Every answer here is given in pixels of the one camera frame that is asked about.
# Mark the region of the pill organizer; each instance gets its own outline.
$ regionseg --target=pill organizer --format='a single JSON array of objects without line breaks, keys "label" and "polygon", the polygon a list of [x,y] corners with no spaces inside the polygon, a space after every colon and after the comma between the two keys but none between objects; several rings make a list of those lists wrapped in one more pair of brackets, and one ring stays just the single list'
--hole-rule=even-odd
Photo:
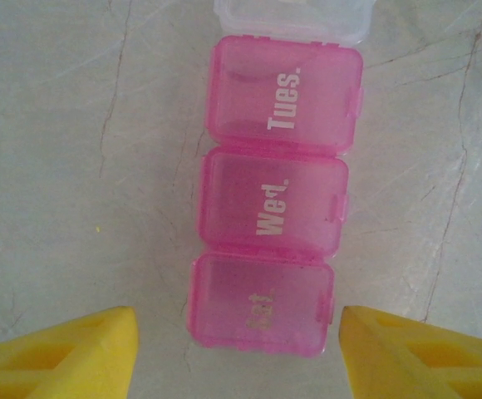
[{"label": "pill organizer", "polygon": [[206,347],[319,354],[333,314],[333,271],[232,254],[193,264],[188,329]]},{"label": "pill organizer", "polygon": [[206,127],[221,144],[343,154],[361,111],[362,69],[350,48],[225,37],[210,60]]},{"label": "pill organizer", "polygon": [[215,0],[187,328],[205,347],[324,351],[375,0]]}]

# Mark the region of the yellow plastic piece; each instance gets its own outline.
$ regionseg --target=yellow plastic piece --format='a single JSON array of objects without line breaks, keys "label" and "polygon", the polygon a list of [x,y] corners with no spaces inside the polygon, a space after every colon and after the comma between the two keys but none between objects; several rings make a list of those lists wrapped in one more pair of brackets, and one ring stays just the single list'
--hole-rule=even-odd
[{"label": "yellow plastic piece", "polygon": [[482,339],[348,307],[339,340],[356,399],[482,399]]},{"label": "yellow plastic piece", "polygon": [[124,307],[0,343],[0,399],[124,399],[137,350]]}]

